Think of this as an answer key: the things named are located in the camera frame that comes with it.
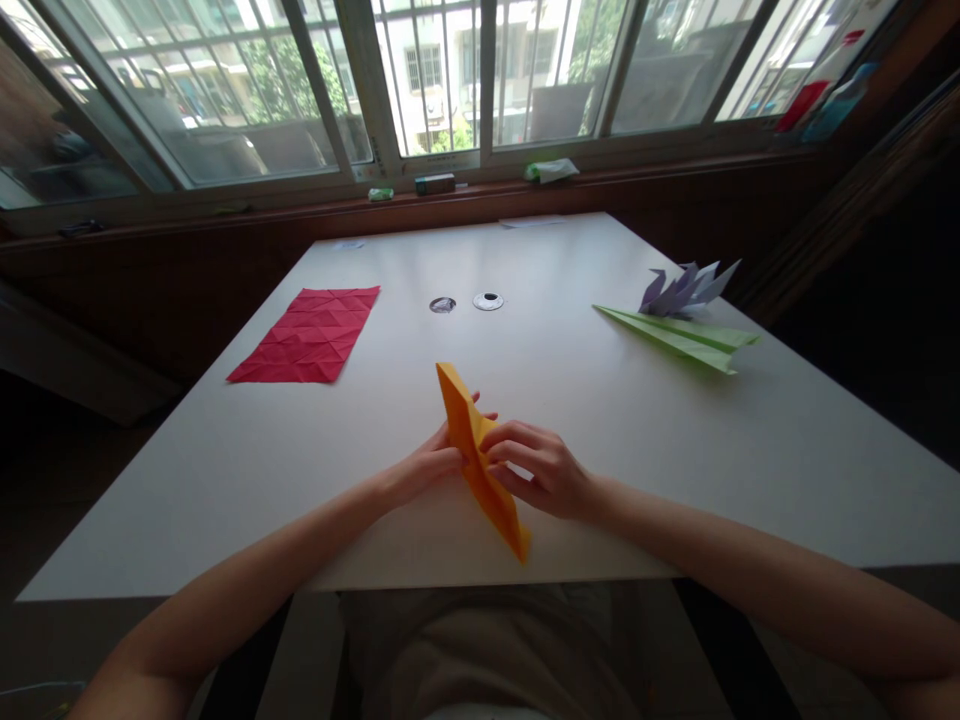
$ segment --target green foliage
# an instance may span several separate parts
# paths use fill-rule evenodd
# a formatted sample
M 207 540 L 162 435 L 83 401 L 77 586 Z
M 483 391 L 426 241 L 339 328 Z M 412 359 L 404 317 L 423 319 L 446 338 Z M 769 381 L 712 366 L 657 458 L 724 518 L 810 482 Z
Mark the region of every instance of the green foliage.
M 597 14 L 597 3 L 600 12 Z M 580 6 L 580 19 L 573 36 L 573 54 L 570 59 L 570 82 L 593 82 L 595 73 L 606 72 L 613 58 L 613 47 L 623 21 L 625 0 L 584 0 Z M 597 15 L 597 27 L 593 30 L 593 18 Z M 593 43 L 590 33 L 593 30 Z M 589 46 L 590 58 L 587 59 Z
M 473 149 L 473 129 L 470 123 L 462 115 L 453 118 L 453 149 L 454 150 L 472 150 Z M 450 131 L 441 130 L 430 149 L 431 153 L 450 152 Z M 421 147 L 419 143 L 414 143 L 410 148 L 411 155 L 426 155 L 427 149 Z
M 462 115 L 457 115 L 453 119 L 453 149 L 454 150 L 472 150 L 473 149 L 473 130 L 469 123 L 463 119 Z M 437 133 L 437 141 L 433 144 L 434 152 L 449 152 L 450 150 L 450 132 L 444 130 Z
M 293 101 L 297 104 L 302 116 L 319 118 L 320 111 L 317 109 L 313 90 L 310 88 L 310 81 L 307 79 L 307 73 L 300 61 L 300 53 L 297 50 L 296 42 L 293 38 L 286 37 L 276 38 L 271 41 L 271 44 L 276 53 L 279 69 L 277 64 L 274 63 L 273 55 L 267 48 L 265 41 L 252 40 L 244 43 L 243 49 L 250 65 L 252 77 L 250 83 L 251 107 L 247 111 L 250 122 L 259 125 L 297 118 L 296 111 L 290 106 L 290 101 L 283 91 L 283 78 L 286 79 L 290 87 L 290 93 L 293 95 Z M 337 116 L 346 115 L 347 101 L 343 96 L 343 88 L 340 87 L 337 70 L 333 66 L 330 56 L 327 55 L 327 51 L 319 43 L 314 43 L 313 49 L 320 63 L 320 72 L 323 75 L 323 82 L 327 86 L 333 111 Z

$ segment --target white table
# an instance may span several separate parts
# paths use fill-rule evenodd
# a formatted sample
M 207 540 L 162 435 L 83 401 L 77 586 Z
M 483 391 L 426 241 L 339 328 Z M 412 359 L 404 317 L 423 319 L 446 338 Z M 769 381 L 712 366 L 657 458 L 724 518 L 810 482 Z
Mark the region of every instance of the white table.
M 727 377 L 591 308 L 636 309 L 656 267 L 677 271 L 602 214 L 315 244 L 20 600 L 175 592 L 421 443 L 444 417 L 437 361 L 482 391 L 484 410 L 555 429 L 594 471 L 856 566 L 960 560 L 957 473 L 776 338 L 739 351 Z M 336 384 L 224 381 L 301 288 L 371 285 L 383 291 Z M 475 309 L 482 291 L 505 305 Z M 457 308 L 431 313 L 443 295 Z M 722 300 L 710 310 L 716 324 L 758 329 Z M 312 587 L 671 574 L 598 531 L 520 514 L 533 533 L 525 567 L 451 479 Z

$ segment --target hand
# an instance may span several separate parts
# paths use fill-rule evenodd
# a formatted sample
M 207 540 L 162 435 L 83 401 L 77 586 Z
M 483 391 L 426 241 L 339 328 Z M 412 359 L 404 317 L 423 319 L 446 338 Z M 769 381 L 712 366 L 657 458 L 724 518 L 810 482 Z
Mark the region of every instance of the hand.
M 490 474 L 538 510 L 577 520 L 588 520 L 597 510 L 603 479 L 587 472 L 555 432 L 511 420 L 486 434 L 480 452 L 491 463 Z M 533 477 L 524 480 L 506 462 Z
M 474 404 L 479 399 L 480 393 L 474 393 Z M 489 420 L 496 420 L 498 416 L 498 413 L 484 413 Z M 387 470 L 386 484 L 393 505 L 406 505 L 438 480 L 458 472 L 464 462 L 460 451 L 450 445 L 447 423 L 444 422 L 423 445 Z

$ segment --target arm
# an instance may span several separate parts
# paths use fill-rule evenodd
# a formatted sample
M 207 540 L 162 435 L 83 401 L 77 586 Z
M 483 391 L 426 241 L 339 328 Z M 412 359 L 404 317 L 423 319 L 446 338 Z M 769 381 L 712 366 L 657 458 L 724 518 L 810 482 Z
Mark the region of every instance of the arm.
M 597 525 L 665 560 L 789 640 L 871 681 L 898 716 L 960 717 L 960 626 L 916 598 L 759 530 L 592 475 L 549 430 L 506 423 L 480 449 L 496 463 L 494 477 L 521 500 Z
M 444 424 L 410 457 L 211 568 L 120 642 L 71 719 L 183 717 L 207 674 L 297 588 L 382 516 L 462 463 Z

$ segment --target green paper airplane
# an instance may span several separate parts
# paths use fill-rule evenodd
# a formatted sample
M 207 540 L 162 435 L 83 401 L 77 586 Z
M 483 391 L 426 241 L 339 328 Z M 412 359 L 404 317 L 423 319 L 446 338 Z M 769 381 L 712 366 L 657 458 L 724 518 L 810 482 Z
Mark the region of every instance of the green paper airplane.
M 594 305 L 600 312 L 677 355 L 687 355 L 727 375 L 733 353 L 744 345 L 756 345 L 760 336 L 742 330 L 703 325 L 688 320 L 655 317 Z

